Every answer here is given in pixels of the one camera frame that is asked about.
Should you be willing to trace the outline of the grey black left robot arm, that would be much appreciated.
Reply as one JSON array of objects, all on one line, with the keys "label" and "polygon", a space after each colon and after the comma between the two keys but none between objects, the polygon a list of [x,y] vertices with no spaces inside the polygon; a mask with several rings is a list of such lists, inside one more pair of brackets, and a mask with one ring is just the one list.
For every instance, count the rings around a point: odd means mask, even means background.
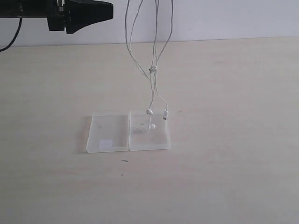
[{"label": "grey black left robot arm", "polygon": [[114,6],[98,0],[2,0],[1,18],[45,18],[50,31],[74,34],[114,17]]}]

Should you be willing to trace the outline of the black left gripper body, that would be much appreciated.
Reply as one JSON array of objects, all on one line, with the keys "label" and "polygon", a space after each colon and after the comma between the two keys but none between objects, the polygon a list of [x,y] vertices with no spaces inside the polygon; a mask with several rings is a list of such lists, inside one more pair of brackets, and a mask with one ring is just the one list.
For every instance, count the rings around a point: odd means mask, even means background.
[{"label": "black left gripper body", "polygon": [[66,31],[69,0],[47,0],[46,18],[49,31]]}]

